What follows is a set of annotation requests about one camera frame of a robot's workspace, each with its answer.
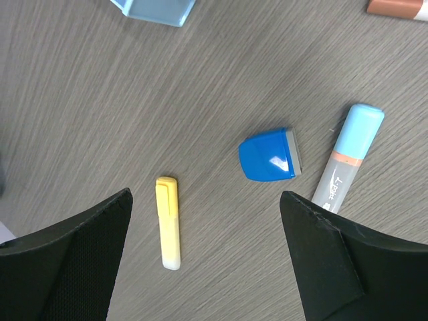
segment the blue plastic container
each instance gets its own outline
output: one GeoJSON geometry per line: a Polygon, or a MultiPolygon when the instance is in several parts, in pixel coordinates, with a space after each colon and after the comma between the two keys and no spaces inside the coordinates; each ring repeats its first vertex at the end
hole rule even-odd
{"type": "Polygon", "coordinates": [[[131,18],[182,27],[196,0],[111,0],[131,18]]]}

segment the highlighter cap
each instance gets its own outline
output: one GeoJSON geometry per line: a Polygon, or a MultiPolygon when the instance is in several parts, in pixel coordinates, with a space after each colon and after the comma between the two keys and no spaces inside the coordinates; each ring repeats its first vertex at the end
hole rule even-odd
{"type": "Polygon", "coordinates": [[[334,150],[356,159],[364,159],[385,113],[366,104],[356,104],[349,110],[334,150]]]}

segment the blue plastic casing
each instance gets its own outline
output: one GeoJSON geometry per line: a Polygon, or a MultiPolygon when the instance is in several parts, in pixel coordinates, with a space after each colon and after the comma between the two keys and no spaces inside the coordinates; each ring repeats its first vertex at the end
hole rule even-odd
{"type": "Polygon", "coordinates": [[[334,150],[356,159],[364,159],[376,133],[382,124],[385,113],[366,104],[351,107],[334,150]]]}
{"type": "Polygon", "coordinates": [[[286,128],[250,137],[239,145],[239,161],[248,179],[259,182],[294,178],[286,128]]]}
{"type": "Polygon", "coordinates": [[[174,27],[184,25],[195,4],[195,0],[111,0],[111,2],[127,17],[174,27]]]}

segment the orange band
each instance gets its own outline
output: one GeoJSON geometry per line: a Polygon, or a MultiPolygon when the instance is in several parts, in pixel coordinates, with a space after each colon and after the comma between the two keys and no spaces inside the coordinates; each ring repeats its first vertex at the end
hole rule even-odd
{"type": "Polygon", "coordinates": [[[341,163],[346,163],[346,164],[349,164],[352,166],[358,166],[359,167],[362,163],[362,159],[352,158],[352,157],[349,157],[349,156],[346,156],[343,154],[339,154],[338,152],[335,152],[334,150],[332,152],[331,157],[334,158],[336,161],[339,161],[341,163]]]}

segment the yellow highlighter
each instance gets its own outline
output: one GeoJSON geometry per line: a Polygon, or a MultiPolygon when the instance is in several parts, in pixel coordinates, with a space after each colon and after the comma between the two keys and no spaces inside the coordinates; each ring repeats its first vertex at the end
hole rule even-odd
{"type": "Polygon", "coordinates": [[[160,248],[162,264],[169,270],[178,270],[181,264],[179,231],[179,198],[177,181],[171,177],[156,180],[160,248]]]}

